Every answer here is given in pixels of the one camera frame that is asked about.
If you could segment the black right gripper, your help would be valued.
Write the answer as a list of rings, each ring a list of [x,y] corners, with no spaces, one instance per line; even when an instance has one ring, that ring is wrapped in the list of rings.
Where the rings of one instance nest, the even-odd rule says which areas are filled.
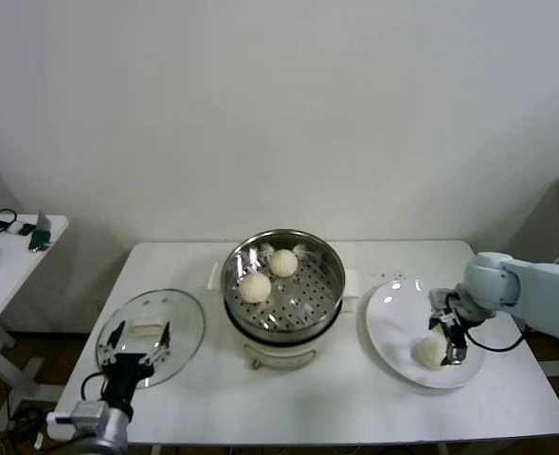
[[[460,295],[456,291],[450,291],[444,298],[444,307],[446,311],[452,314],[459,322],[464,332],[467,332],[474,326],[474,320],[470,309],[463,305]],[[428,330],[443,332],[444,331],[443,310],[433,310],[429,318]],[[461,330],[448,331],[444,333],[446,340],[445,357],[442,365],[461,365],[466,358],[467,343],[465,333]]]

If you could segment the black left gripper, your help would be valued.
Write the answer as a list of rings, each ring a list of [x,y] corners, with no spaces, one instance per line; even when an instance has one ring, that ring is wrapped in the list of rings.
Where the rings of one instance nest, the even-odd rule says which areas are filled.
[[[103,365],[102,372],[107,379],[102,400],[111,409],[121,410],[126,416],[133,416],[131,403],[137,384],[153,376],[153,365],[164,363],[171,355],[171,324],[166,322],[161,338],[149,355],[149,362],[141,362],[141,359],[146,357],[145,354],[118,354],[113,362],[123,329],[124,321],[110,333],[105,342],[99,344],[99,364]]]

